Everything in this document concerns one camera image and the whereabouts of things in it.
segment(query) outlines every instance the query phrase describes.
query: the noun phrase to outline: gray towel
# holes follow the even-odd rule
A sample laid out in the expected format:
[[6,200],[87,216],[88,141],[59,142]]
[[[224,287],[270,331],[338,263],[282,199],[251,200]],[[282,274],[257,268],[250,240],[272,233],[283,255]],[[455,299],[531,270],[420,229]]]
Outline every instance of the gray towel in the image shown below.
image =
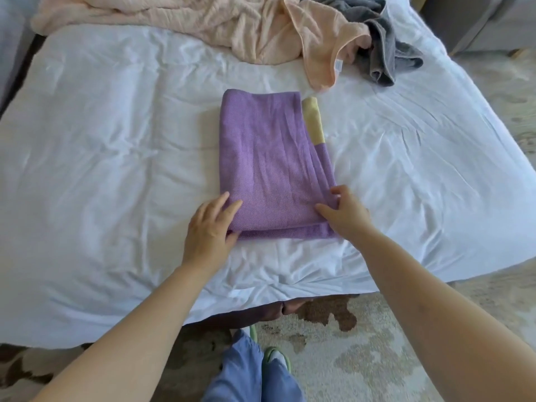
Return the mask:
[[313,0],[342,12],[350,22],[369,27],[370,49],[359,49],[356,64],[380,86],[392,86],[397,72],[422,66],[422,53],[414,46],[396,39],[385,0]]

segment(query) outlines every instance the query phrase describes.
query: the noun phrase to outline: patterned rug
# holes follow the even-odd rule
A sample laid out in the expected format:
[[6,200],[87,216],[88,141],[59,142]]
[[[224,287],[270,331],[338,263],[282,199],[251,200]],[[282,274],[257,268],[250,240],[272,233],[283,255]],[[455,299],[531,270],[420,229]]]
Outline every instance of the patterned rug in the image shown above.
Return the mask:
[[[536,166],[536,53],[516,60],[468,53],[455,60]],[[536,259],[452,286],[536,348]],[[310,402],[441,400],[380,294],[321,298],[257,329],[263,347],[277,345],[290,356]],[[185,327],[153,402],[198,401],[230,342],[227,331]],[[41,350],[0,344],[0,402],[30,400],[87,346]]]

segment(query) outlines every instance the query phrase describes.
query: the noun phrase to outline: pant leg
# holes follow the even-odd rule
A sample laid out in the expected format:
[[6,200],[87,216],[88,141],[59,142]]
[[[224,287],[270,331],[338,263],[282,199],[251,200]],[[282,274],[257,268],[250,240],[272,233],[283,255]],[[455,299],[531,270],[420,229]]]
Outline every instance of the pant leg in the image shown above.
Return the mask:
[[272,360],[263,367],[262,402],[305,402],[296,379],[281,361]]
[[260,400],[262,361],[259,345],[238,330],[234,343],[223,353],[223,368],[207,388],[203,402],[251,402]]

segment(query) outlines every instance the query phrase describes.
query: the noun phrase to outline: white duvet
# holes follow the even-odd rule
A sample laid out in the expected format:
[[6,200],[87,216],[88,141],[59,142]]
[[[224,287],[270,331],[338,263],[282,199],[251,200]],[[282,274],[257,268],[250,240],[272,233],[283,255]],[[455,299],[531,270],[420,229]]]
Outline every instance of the white duvet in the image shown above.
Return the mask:
[[[345,67],[318,103],[335,177],[445,281],[536,255],[536,174],[407,0],[388,0],[421,69],[379,88]],[[219,193],[223,92],[299,90],[267,67],[149,27],[50,36],[0,121],[0,343],[97,340],[180,264],[191,214]],[[294,297],[375,291],[343,240],[241,242],[187,323]]]

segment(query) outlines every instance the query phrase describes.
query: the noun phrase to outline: peach garment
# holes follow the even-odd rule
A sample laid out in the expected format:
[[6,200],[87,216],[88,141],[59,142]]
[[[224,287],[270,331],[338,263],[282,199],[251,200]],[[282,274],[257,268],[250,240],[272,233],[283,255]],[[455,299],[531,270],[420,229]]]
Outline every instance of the peach garment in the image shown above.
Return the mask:
[[278,65],[303,55],[311,87],[336,80],[336,59],[351,63],[370,32],[312,0],[41,0],[33,29],[49,35],[71,24],[149,25],[230,47],[240,60]]

